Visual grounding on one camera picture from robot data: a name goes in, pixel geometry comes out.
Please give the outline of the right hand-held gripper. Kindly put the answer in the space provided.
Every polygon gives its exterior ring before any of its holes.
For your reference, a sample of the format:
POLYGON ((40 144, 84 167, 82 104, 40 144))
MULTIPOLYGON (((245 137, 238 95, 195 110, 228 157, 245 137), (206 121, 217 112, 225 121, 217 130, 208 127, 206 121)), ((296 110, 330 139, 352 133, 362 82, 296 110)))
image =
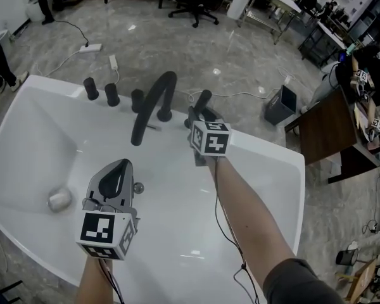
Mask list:
POLYGON ((231 126, 214 109, 205 107, 203 118, 201 121, 193 106, 188 108, 188 122, 192 123, 189 142, 197 167, 206 166, 206 157, 226 157, 232 135, 231 126))

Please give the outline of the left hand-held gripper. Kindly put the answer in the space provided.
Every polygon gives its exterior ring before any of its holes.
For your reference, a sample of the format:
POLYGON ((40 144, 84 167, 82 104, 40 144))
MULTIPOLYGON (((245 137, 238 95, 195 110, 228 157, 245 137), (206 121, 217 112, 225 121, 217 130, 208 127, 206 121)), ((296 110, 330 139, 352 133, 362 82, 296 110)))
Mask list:
POLYGON ((133 173, 131 161, 123 159, 90 180, 75 232, 76 243, 90 257, 125 260, 140 221, 133 207, 133 173))

